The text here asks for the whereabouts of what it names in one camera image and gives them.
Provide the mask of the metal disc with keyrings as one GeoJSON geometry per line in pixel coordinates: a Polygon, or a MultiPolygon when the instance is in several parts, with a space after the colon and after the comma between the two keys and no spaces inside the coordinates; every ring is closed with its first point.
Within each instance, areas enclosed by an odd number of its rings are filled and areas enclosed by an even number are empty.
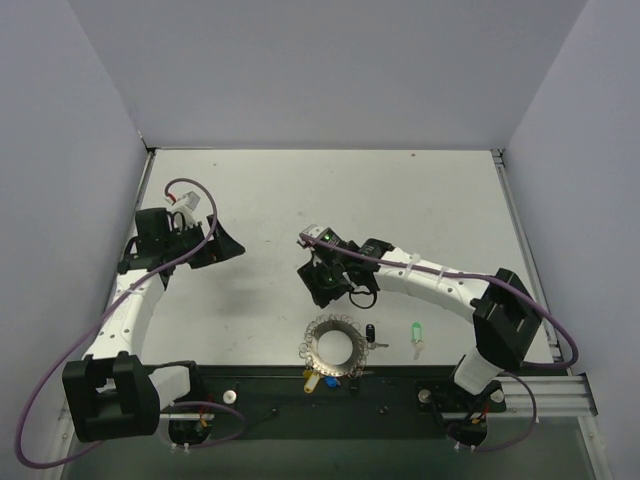
{"type": "Polygon", "coordinates": [[[298,355],[305,365],[325,377],[360,376],[369,349],[360,324],[341,314],[317,317],[306,327],[298,355]]]}

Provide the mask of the green tagged key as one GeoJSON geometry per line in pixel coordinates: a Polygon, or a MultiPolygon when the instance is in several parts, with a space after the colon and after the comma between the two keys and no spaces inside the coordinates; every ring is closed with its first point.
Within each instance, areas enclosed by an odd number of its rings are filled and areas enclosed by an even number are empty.
{"type": "Polygon", "coordinates": [[[411,325],[411,343],[414,349],[413,358],[417,361],[420,359],[421,353],[425,348],[422,325],[419,322],[414,322],[411,325]]]}

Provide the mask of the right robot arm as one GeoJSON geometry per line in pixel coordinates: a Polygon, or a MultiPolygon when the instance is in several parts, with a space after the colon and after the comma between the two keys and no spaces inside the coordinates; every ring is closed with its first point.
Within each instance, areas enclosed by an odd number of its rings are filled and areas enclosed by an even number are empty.
{"type": "Polygon", "coordinates": [[[518,275],[504,268],[493,276],[466,273],[381,240],[345,242],[330,229],[317,238],[301,234],[298,243],[312,255],[298,274],[321,308],[346,294],[393,292],[469,322],[475,345],[458,363],[453,383],[474,396],[498,374],[521,368],[543,322],[518,275]]]}

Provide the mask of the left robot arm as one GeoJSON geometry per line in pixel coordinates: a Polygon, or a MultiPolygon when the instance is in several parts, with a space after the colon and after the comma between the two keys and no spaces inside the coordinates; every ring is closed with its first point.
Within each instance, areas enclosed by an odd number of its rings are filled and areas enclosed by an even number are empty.
{"type": "Polygon", "coordinates": [[[207,400],[197,364],[144,364],[141,350],[155,307],[177,266],[201,269],[238,257],[244,246],[209,215],[188,208],[143,209],[117,265],[117,288],[106,320],[83,358],[62,373],[67,403],[83,443],[153,434],[172,403],[193,411],[207,400]]]}

